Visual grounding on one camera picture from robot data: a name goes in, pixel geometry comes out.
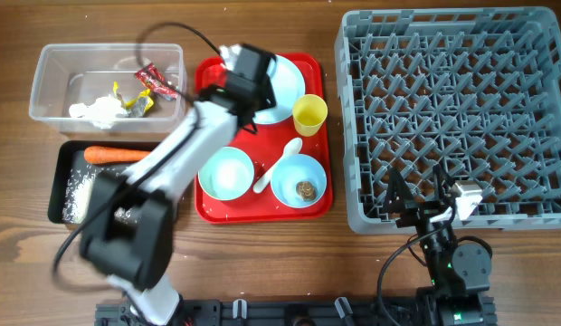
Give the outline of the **white napkin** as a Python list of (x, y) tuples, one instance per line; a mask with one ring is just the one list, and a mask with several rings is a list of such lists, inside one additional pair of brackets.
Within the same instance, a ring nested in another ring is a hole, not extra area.
[(91, 105), (72, 104), (69, 114), (74, 119), (89, 120), (92, 125), (100, 129), (110, 129), (115, 125), (117, 119), (128, 116), (122, 101), (113, 97), (100, 97)]

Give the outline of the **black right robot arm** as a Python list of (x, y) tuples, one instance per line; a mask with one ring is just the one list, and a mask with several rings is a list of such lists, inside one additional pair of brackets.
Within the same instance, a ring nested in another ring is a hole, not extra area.
[(376, 304), (393, 325), (399, 322), (383, 299), (385, 272), (394, 259), (413, 245), (423, 251), (422, 265), (432, 285), (416, 293), (417, 314), (425, 325), (489, 325), (482, 294), (490, 288), (490, 245), (476, 236), (458, 238), (452, 223), (465, 220), (482, 200), (480, 186), (469, 180), (456, 180), (442, 169), (433, 167), (434, 196), (417, 201), (401, 173), (388, 170), (384, 210), (399, 215), (399, 228), (413, 227), (416, 237), (399, 247), (385, 261), (376, 286)]

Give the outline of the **white cooked rice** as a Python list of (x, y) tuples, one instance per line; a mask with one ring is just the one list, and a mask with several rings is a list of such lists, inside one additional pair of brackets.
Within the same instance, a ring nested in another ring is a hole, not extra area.
[(103, 170), (72, 169), (71, 175), (66, 183), (64, 192), (64, 203), (62, 209), (62, 221), (65, 224), (80, 224), (87, 215), (90, 202), (90, 194), (95, 178)]

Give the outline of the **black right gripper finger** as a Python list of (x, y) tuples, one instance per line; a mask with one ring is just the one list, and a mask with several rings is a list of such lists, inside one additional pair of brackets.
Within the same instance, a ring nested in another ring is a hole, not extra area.
[(440, 164), (433, 167), (433, 185), (435, 198), (444, 204), (450, 204), (453, 196), (450, 193), (455, 180)]
[(385, 192), (384, 210), (386, 213), (403, 213), (414, 209), (414, 196), (396, 168), (388, 169), (388, 185)]

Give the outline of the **green plastic bowl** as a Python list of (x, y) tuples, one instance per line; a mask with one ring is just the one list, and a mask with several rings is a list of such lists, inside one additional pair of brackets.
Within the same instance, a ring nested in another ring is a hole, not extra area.
[(244, 151), (223, 147), (208, 159), (197, 178), (209, 197), (230, 201), (241, 197), (252, 186), (254, 165)]

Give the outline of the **yellow snack wrapper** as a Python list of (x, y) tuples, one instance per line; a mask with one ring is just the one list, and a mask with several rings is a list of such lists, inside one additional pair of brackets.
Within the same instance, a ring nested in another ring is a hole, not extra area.
[(150, 89), (142, 91), (136, 98), (125, 102), (119, 93), (119, 85), (115, 81), (113, 83), (113, 94), (115, 99), (119, 100), (120, 107), (127, 113), (129, 118), (143, 118), (155, 104), (151, 97)]

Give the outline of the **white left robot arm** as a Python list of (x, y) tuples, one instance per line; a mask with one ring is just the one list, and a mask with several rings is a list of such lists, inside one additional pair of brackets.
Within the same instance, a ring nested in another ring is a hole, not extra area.
[(198, 171), (258, 110), (275, 106), (275, 54), (249, 44), (222, 47), (224, 82), (190, 98), (182, 123), (120, 175), (99, 173), (90, 194), (79, 254), (122, 290), (137, 316), (153, 325), (184, 325), (182, 295), (166, 274), (176, 211)]

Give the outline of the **red snack wrapper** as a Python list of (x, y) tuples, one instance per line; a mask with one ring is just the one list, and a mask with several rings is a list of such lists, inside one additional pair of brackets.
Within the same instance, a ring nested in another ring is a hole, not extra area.
[(165, 77), (152, 62), (137, 71), (135, 73), (135, 78), (146, 88), (150, 89), (153, 93), (161, 96), (167, 101), (175, 100), (178, 97), (177, 91), (170, 88)]

